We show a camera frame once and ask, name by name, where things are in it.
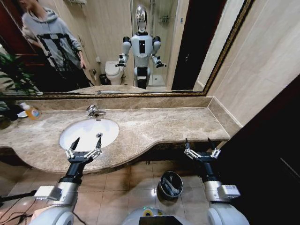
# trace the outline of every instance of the chrome robot head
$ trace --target chrome robot head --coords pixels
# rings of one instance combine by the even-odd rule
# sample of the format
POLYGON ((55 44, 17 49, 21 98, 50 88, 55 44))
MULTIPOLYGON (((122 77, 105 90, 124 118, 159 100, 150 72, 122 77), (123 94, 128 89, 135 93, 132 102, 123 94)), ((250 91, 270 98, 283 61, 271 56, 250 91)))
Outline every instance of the chrome robot head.
POLYGON ((135 12, 135 21, 140 33, 146 31, 147 26, 147 12, 144 6, 138 6, 135 12))

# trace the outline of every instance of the drain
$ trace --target drain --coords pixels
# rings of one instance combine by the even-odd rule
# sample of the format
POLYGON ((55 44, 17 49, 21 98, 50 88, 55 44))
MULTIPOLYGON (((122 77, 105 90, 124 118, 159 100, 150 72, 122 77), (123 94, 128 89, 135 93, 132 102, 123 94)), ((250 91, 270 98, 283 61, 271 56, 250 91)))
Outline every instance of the drain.
POLYGON ((96 134, 96 138, 100 138, 100 137, 102 137, 102 133, 98 133, 98 134, 96 134))

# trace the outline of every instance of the hood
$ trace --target hood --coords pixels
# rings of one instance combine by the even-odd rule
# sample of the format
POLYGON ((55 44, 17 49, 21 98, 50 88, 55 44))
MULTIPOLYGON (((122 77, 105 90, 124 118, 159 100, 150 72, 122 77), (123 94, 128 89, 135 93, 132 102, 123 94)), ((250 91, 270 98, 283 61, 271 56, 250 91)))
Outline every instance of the hood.
POLYGON ((44 20, 38 19, 32 12, 29 12, 29 15, 32 17, 33 20, 39 23, 49 23, 58 18, 57 14, 52 9, 44 7, 44 10, 47 13, 47 16, 44 20))

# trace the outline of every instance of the bottle cap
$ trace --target bottle cap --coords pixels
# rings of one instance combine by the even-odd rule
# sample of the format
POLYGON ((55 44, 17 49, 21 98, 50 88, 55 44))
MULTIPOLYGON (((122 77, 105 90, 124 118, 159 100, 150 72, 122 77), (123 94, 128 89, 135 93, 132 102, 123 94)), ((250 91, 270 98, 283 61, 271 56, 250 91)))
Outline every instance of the bottle cap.
POLYGON ((23 108, 23 110, 29 110, 30 109, 30 106, 28 104, 26 104, 25 102, 22 102, 20 104, 20 106, 23 108))

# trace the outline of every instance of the white sink basin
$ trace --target white sink basin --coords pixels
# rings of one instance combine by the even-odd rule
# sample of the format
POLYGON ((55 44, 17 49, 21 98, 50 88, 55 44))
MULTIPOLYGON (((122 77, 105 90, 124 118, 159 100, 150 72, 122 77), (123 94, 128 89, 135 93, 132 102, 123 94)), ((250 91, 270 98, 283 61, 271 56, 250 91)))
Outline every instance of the white sink basin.
POLYGON ((60 135, 60 146, 69 149, 71 144, 80 137, 75 151, 91 151, 95 148, 97 134, 102 133, 102 148, 111 144, 119 134, 119 126, 111 120, 90 119, 72 124, 60 135))

